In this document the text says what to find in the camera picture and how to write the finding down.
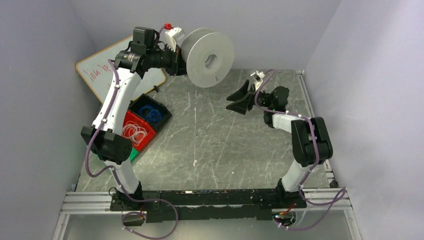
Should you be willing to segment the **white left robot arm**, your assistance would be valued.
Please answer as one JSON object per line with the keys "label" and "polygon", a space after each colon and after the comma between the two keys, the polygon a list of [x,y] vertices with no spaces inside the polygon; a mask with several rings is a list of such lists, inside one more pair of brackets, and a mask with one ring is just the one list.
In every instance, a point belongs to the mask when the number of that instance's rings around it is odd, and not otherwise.
{"label": "white left robot arm", "polygon": [[159,31],[135,27],[128,46],[108,60],[113,77],[101,110],[81,136],[87,147],[85,171],[96,178],[110,170],[116,182],[116,194],[134,202],[143,202],[141,182],[135,176],[130,155],[132,141],[122,136],[124,119],[133,94],[150,69],[164,69],[171,75],[184,74],[186,67],[178,40],[182,28],[165,23]]}

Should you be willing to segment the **white perforated filament spool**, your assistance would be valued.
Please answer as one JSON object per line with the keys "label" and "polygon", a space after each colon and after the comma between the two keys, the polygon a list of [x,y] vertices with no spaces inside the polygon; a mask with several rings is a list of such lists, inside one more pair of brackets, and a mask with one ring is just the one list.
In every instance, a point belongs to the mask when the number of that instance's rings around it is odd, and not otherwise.
{"label": "white perforated filament spool", "polygon": [[191,32],[181,44],[186,75],[200,88],[220,83],[232,68],[235,50],[232,40],[211,28]]}

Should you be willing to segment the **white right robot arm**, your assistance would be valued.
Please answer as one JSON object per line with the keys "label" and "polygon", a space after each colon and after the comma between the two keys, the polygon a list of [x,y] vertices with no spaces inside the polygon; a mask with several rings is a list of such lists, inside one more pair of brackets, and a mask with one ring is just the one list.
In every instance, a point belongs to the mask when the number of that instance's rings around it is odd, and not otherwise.
{"label": "white right robot arm", "polygon": [[263,108],[264,123],[273,129],[291,134],[294,160],[288,172],[282,177],[286,192],[296,192],[305,182],[305,175],[311,168],[320,165],[333,156],[333,146],[322,117],[302,117],[286,111],[289,89],[277,86],[273,91],[257,91],[246,80],[241,88],[229,95],[227,110],[245,115],[254,104]]}

